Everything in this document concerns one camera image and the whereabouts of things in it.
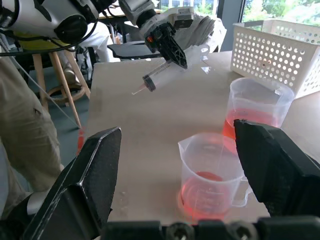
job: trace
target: syringe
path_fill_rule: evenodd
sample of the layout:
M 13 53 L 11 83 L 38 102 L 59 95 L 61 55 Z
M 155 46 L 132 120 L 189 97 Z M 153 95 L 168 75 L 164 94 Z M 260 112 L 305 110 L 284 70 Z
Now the syringe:
M 206 44 L 200 46 L 190 46 L 184 53 L 186 56 L 188 69 L 192 65 L 200 63 L 204 56 L 209 54 L 210 47 Z M 139 93 L 143 89 L 149 89 L 150 92 L 170 83 L 171 81 L 177 79 L 179 76 L 188 72 L 188 69 L 184 69 L 174 62 L 166 61 L 156 69 L 154 69 L 149 74 L 143 77 L 144 83 L 138 88 L 133 95 Z

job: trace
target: window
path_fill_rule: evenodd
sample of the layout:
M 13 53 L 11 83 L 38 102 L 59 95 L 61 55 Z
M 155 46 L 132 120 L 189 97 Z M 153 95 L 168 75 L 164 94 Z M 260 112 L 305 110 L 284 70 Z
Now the window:
M 198 14 L 217 16 L 219 0 L 160 0 L 160 9 L 168 10 L 174 7 L 194 7 Z
M 268 18 L 320 26 L 320 0 L 246 0 L 243 22 Z

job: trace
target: white plastic basket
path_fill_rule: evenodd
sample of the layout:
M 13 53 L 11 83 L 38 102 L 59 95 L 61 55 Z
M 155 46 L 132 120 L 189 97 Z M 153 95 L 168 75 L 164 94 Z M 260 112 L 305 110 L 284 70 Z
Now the white plastic basket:
M 276 19 L 236 23 L 231 70 L 257 81 L 280 81 L 296 98 L 318 92 L 320 27 Z

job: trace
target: measuring cup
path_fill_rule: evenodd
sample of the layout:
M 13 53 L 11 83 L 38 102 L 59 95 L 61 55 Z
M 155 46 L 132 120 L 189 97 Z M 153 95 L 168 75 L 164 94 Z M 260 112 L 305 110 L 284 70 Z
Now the measuring cup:
M 236 139 L 236 119 L 280 128 L 294 98 L 294 92 L 280 82 L 266 80 L 260 83 L 245 77 L 233 81 L 223 135 Z
M 229 137 L 216 133 L 201 133 L 178 143 L 182 160 L 181 190 L 178 207 L 193 220 L 223 219 L 228 210 L 247 205 L 252 189 L 235 201 L 244 178 L 237 154 L 224 143 L 235 145 Z

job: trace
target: wooden stool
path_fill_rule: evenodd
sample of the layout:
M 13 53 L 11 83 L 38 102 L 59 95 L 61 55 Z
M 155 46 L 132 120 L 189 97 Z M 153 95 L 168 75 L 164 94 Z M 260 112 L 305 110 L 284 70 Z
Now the wooden stool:
M 57 99 L 55 102 L 56 103 L 66 103 L 67 106 L 70 106 L 72 108 L 72 111 L 74 114 L 75 122 L 81 128 L 79 115 L 78 115 L 74 101 L 81 98 L 84 94 L 86 94 L 86 96 L 90 99 L 91 91 L 90 91 L 90 89 L 84 79 L 84 76 L 82 75 L 82 73 L 78 67 L 78 64 L 77 64 L 73 54 L 67 50 L 64 50 L 64 54 L 65 54 L 66 58 L 68 59 L 70 65 L 74 71 L 75 76 L 79 79 L 79 82 L 81 85 L 80 90 L 76 95 L 74 95 L 74 96 L 71 95 L 70 87 L 75 87 L 75 86 L 68 85 L 57 52 L 51 52 L 51 53 L 49 53 L 49 56 L 50 56 L 54 71 L 57 75 L 57 79 L 58 79 L 59 83 L 61 84 L 61 87 L 53 88 L 48 93 L 49 93 L 49 95 L 51 95 L 52 93 L 56 92 L 57 90 L 61 90 L 61 94 L 62 94 L 63 98 Z M 33 57 L 34 69 L 36 72 L 36 78 L 37 78 L 38 84 L 40 85 L 40 87 L 43 90 L 47 91 L 41 55 L 40 54 L 33 54 L 32 57 Z M 49 109 L 48 109 L 47 96 L 43 91 L 40 91 L 40 101 L 41 101 L 42 106 L 48 111 Z

